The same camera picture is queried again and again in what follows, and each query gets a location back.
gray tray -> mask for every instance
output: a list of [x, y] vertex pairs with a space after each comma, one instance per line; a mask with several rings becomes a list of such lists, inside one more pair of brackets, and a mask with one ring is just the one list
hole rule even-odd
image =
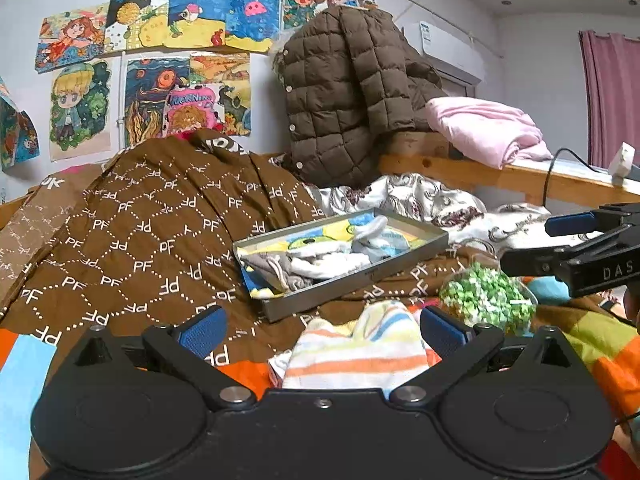
[[246, 238], [233, 244], [234, 254], [239, 265], [242, 265], [240, 258], [238, 257], [238, 249], [247, 249], [251, 247], [254, 250], [259, 250], [260, 246], [267, 247], [278, 238], [322, 227], [340, 220], [355, 218], [366, 213], [373, 213], [374, 216], [384, 215], [388, 218], [389, 227], [400, 229], [415, 237], [426, 240], [426, 242], [418, 248], [411, 249], [402, 254], [398, 254], [397, 256], [392, 256], [376, 264], [371, 264], [357, 272], [352, 272], [351, 274], [340, 276], [332, 280], [326, 280], [325, 282], [316, 283], [315, 285], [304, 288], [303, 290], [290, 292], [279, 298], [254, 300], [258, 301], [262, 305], [262, 309], [270, 322], [278, 321], [284, 317], [290, 316], [291, 314], [316, 308], [327, 301], [340, 298], [345, 294], [349, 294], [350, 292], [359, 290], [365, 286], [377, 283], [383, 278], [393, 276], [402, 270], [409, 269], [418, 262], [433, 258], [449, 245], [449, 234], [439, 227], [429, 223], [418, 222], [393, 212], [373, 208], [349, 213], [347, 215], [329, 216], [321, 220], [314, 220], [305, 224], [285, 227], [284, 229], [279, 229], [263, 235]]

air conditioner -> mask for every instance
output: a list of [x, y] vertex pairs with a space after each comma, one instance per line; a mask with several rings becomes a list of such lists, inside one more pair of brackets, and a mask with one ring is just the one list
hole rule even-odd
[[468, 86], [476, 86], [484, 79], [484, 61], [470, 40], [459, 40], [427, 22], [405, 25], [402, 31], [409, 44], [429, 58], [443, 75]]

black circular disc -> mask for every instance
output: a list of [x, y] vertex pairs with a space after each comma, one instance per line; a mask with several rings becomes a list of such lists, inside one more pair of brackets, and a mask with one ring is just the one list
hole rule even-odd
[[192, 386], [153, 372], [126, 375], [120, 384], [46, 390], [31, 429], [49, 463], [100, 474], [135, 471], [185, 449], [203, 430], [206, 409]]
[[574, 377], [551, 365], [482, 374], [452, 389], [439, 418], [463, 454], [497, 470], [570, 472], [595, 460], [613, 432], [596, 384]]

black cable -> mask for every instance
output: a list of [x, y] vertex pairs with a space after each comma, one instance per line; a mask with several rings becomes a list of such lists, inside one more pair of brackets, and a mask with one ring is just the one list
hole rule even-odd
[[571, 153], [575, 158], [577, 158], [581, 163], [583, 163], [587, 168], [589, 168], [591, 171], [595, 171], [596, 173], [599, 173], [599, 171], [594, 170], [589, 164], [587, 164], [586, 162], [584, 162], [580, 156], [578, 156], [574, 150], [570, 150], [569, 148], [560, 148], [556, 154], [554, 155], [554, 158], [551, 159], [551, 164], [549, 165], [549, 170], [546, 172], [546, 179], [545, 179], [545, 187], [542, 191], [542, 207], [546, 207], [546, 194], [548, 192], [549, 189], [549, 179], [551, 178], [551, 172], [553, 171], [554, 165], [556, 164], [556, 160], [558, 160], [558, 155], [560, 155], [560, 153], [562, 152], [569, 152]]
[[640, 416], [640, 412], [635, 412], [627, 416], [621, 416], [620, 418], [616, 419], [616, 426], [624, 424], [625, 422], [629, 422], [632, 418], [636, 418], [636, 416]]

blue textured pad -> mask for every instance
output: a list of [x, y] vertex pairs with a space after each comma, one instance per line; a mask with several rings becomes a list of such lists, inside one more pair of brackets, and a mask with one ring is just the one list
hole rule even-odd
[[178, 336], [178, 343], [204, 359], [226, 335], [226, 312], [217, 308]]
[[466, 344], [463, 332], [428, 308], [424, 308], [420, 314], [420, 332], [427, 344], [443, 359]]

